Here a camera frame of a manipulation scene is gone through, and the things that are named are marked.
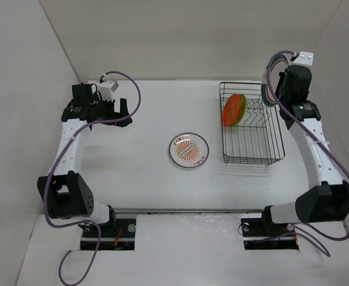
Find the white table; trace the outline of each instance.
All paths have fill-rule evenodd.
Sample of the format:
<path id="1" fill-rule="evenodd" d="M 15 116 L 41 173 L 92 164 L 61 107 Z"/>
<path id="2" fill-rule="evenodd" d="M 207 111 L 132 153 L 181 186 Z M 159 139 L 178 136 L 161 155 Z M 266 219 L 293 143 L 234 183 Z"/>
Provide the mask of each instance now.
<path id="1" fill-rule="evenodd" d="M 219 82 L 138 82 L 142 105 L 127 128 L 94 126 L 83 154 L 82 176 L 96 199 L 115 208 L 262 209 L 294 201 L 308 190 L 307 174 L 293 138 L 281 122 L 286 157 L 269 167 L 227 166 L 222 160 Z M 130 83 L 118 97 L 137 102 Z M 182 132 L 203 136 L 210 147 L 199 169 L 183 170 L 168 155 Z M 100 251 L 83 282 L 90 285 L 349 285 L 349 242 L 320 238 L 327 258 L 300 239 L 300 251 L 245 251 L 238 214 L 138 216 L 135 251 Z M 320 223 L 343 236 L 341 222 Z M 79 249 L 80 229 L 50 228 L 38 216 L 18 286 L 61 285 L 58 266 Z M 76 282 L 91 251 L 74 251 L 64 277 Z"/>
<path id="2" fill-rule="evenodd" d="M 244 250 L 238 214 L 158 214 L 138 216 L 135 251 L 100 251 L 81 286 L 135 285 L 349 285 L 349 241 L 319 238 L 327 258 L 299 239 L 297 250 Z M 342 223 L 320 223 L 334 236 Z M 36 221 L 17 286 L 59 286 L 58 266 L 67 250 L 79 249 L 80 229 L 52 229 Z M 74 251 L 63 267 L 69 283 L 78 281 L 92 251 Z"/>
<path id="3" fill-rule="evenodd" d="M 269 167 L 222 159 L 219 81 L 139 81 L 140 110 L 126 128 L 96 125 L 83 153 L 82 176 L 95 199 L 114 208 L 262 209 L 294 201 L 308 190 L 299 149 L 281 120 L 286 157 Z M 120 82 L 116 97 L 137 95 Z M 200 134 L 210 155 L 203 166 L 184 170 L 170 160 L 170 141 Z"/>

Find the plate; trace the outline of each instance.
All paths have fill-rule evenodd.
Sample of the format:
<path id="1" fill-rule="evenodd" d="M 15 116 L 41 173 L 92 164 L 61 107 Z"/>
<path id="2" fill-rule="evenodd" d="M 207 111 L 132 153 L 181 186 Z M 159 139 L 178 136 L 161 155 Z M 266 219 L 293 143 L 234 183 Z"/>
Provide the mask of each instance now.
<path id="1" fill-rule="evenodd" d="M 239 98 L 241 99 L 241 109 L 238 112 L 238 115 L 236 117 L 236 120 L 233 122 L 232 125 L 237 125 L 241 120 L 244 118 L 246 110 L 247 110 L 247 100 L 246 96 L 243 94 L 239 95 Z"/>
<path id="2" fill-rule="evenodd" d="M 222 121 L 224 125 L 230 126 L 237 123 L 238 114 L 241 111 L 241 97 L 239 94 L 233 94 L 229 97 L 222 112 Z"/>
<path id="3" fill-rule="evenodd" d="M 196 133 L 182 133 L 171 141 L 169 156 L 181 167 L 196 168 L 208 159 L 209 146 L 205 139 Z"/>

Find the black wire rack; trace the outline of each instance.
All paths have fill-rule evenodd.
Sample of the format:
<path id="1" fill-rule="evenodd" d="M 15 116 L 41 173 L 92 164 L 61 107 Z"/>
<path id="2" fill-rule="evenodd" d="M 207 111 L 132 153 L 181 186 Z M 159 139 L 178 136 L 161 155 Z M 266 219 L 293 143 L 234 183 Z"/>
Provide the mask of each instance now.
<path id="1" fill-rule="evenodd" d="M 246 96 L 247 110 L 236 126 L 226 126 L 223 107 L 233 94 Z M 270 165 L 285 157 L 278 109 L 263 104 L 260 83 L 221 82 L 220 113 L 225 163 Z"/>

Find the purple cable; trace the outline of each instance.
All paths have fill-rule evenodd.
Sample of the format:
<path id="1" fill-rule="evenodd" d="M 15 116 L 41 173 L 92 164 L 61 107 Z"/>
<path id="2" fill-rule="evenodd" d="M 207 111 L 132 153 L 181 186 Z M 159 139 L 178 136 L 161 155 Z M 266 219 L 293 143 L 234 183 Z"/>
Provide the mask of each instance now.
<path id="1" fill-rule="evenodd" d="M 53 177 L 53 174 L 54 174 L 54 171 L 56 170 L 58 164 L 60 163 L 60 161 L 62 160 L 64 154 L 66 153 L 66 151 L 68 150 L 68 148 L 70 147 L 70 145 L 74 142 L 75 140 L 75 137 L 78 136 L 78 134 L 86 129 L 87 127 L 90 127 L 92 125 L 95 125 L 95 124 L 104 124 L 104 123 L 116 123 L 116 122 L 119 122 L 119 121 L 123 121 L 123 120 L 126 120 L 130 117 L 132 117 L 136 112 L 137 110 L 139 109 L 140 107 L 140 103 L 141 103 L 141 93 L 140 93 L 140 89 L 139 89 L 139 86 L 137 85 L 137 83 L 128 75 L 126 75 L 125 73 L 122 73 L 120 71 L 109 71 L 109 72 L 106 72 L 104 73 L 101 78 L 100 78 L 100 82 L 103 82 L 103 78 L 108 75 L 108 74 L 120 74 L 121 76 L 124 76 L 125 78 L 129 79 L 133 85 L 135 86 L 137 92 L 138 92 L 138 97 L 139 97 L 139 101 L 138 101 L 138 104 L 135 108 L 135 110 L 133 110 L 129 115 L 127 116 L 124 116 L 122 118 L 119 118 L 119 119 L 110 119 L 110 120 L 100 120 L 100 121 L 94 121 L 94 122 L 90 122 L 84 126 L 82 126 L 81 128 L 79 128 L 73 135 L 73 137 L 71 137 L 71 139 L 69 140 L 69 142 L 67 143 L 67 145 L 63 148 L 61 154 L 57 157 L 56 161 L 54 162 L 53 166 L 51 167 L 51 171 L 49 172 L 48 174 L 48 179 L 46 181 L 46 185 L 45 185 L 45 190 L 44 190 L 44 193 L 43 193 L 43 212 L 45 214 L 45 219 L 46 219 L 46 222 L 48 223 L 49 226 L 51 226 L 52 228 L 66 228 L 68 226 L 73 226 L 73 225 L 79 225 L 81 223 L 91 223 L 93 225 L 96 226 L 96 228 L 98 229 L 98 242 L 96 243 L 96 247 L 95 247 L 95 250 L 94 250 L 94 254 L 91 258 L 91 261 L 89 263 L 89 266 L 85 272 L 85 274 L 83 275 L 83 277 L 76 283 L 74 284 L 68 284 L 65 282 L 65 280 L 63 280 L 63 277 L 62 277 L 62 265 L 63 265 L 63 262 L 64 260 L 66 259 L 66 257 L 69 255 L 69 253 L 71 251 L 68 251 L 65 256 L 62 258 L 62 261 L 60 263 L 60 267 L 59 267 L 59 271 L 58 271 L 58 275 L 60 277 L 60 281 L 62 282 L 63 285 L 65 286 L 76 286 L 76 285 L 79 285 L 87 276 L 87 274 L 89 273 L 90 271 L 90 268 L 92 266 L 92 263 L 94 262 L 94 259 L 95 259 L 95 256 L 96 256 L 96 253 L 98 252 L 98 249 L 99 249 L 99 245 L 101 243 L 101 237 L 102 237 L 102 233 L 101 233 L 101 228 L 99 227 L 99 225 L 93 221 L 90 221 L 90 220 L 81 220 L 79 222 L 72 222 L 72 223 L 68 223 L 68 224 L 65 224 L 65 225 L 55 225 L 51 222 L 50 220 L 50 217 L 49 217 L 49 214 L 48 214 L 48 193 L 49 193 L 49 186 L 50 186 L 50 183 L 51 183 L 51 179 Z"/>
<path id="2" fill-rule="evenodd" d="M 289 236 L 289 235 L 299 235 L 299 236 L 305 238 L 306 240 L 308 240 L 311 244 L 313 244 L 313 245 L 314 245 L 318 250 L 320 250 L 325 256 L 331 257 L 331 254 L 329 253 L 328 249 L 327 249 L 316 237 L 312 236 L 312 234 L 309 234 L 308 232 L 306 232 L 305 230 L 303 230 L 303 229 L 301 229 L 301 228 L 297 228 L 297 229 L 299 229 L 300 231 L 302 231 L 302 232 L 306 233 L 307 235 L 309 235 L 310 237 L 312 237 L 312 239 L 314 239 L 315 241 L 317 241 L 317 243 L 318 243 L 319 245 L 321 245 L 322 248 L 320 248 L 320 247 L 319 247 L 313 240 L 311 240 L 308 236 L 306 236 L 306 235 L 304 235 L 304 234 L 298 234 L 298 233 L 296 233 L 296 232 L 294 232 L 294 231 L 286 232 L 285 234 L 280 234 L 280 235 L 278 235 L 277 237 L 268 237 L 268 238 L 265 238 L 265 239 L 263 239 L 263 240 L 254 240 L 253 242 L 254 242 L 254 243 L 265 243 L 265 242 L 267 242 L 267 241 L 273 241 L 273 240 L 276 240 L 276 239 L 281 238 L 281 237 L 287 237 L 287 236 Z"/>
<path id="3" fill-rule="evenodd" d="M 280 54 L 291 54 L 291 55 L 295 55 L 295 52 L 292 51 L 280 51 L 277 52 L 275 55 L 273 55 L 269 61 L 269 63 L 271 63 L 273 61 L 273 59 L 280 55 Z M 279 108 L 289 117 L 291 118 L 297 125 L 299 125 L 305 132 L 307 132 L 315 141 L 316 144 L 325 152 L 325 154 L 327 154 L 327 156 L 329 158 L 331 158 L 331 160 L 333 162 L 336 163 L 337 166 L 339 166 L 339 168 L 342 170 L 342 172 L 347 176 L 347 178 L 349 179 L 349 172 L 348 170 L 342 165 L 342 163 L 319 141 L 319 139 L 311 132 L 308 130 L 308 128 L 306 128 L 295 116 L 293 116 L 284 106 L 283 104 L 280 102 L 280 100 L 276 97 L 274 89 L 271 85 L 271 81 L 270 81 L 270 74 L 271 71 L 270 69 L 267 69 L 267 84 L 269 86 L 270 92 L 274 98 L 274 100 L 276 101 L 276 103 L 279 105 Z M 317 228 L 315 228 L 312 225 L 306 224 L 308 227 L 310 227 L 311 229 L 313 229 L 314 231 L 316 231 L 318 234 L 320 234 L 321 236 L 329 239 L 329 240 L 333 240 L 333 241 L 344 241 L 349 239 L 349 232 L 343 236 L 343 237 L 331 237 L 329 235 L 324 234 L 323 232 L 321 232 L 320 230 L 318 230 Z"/>

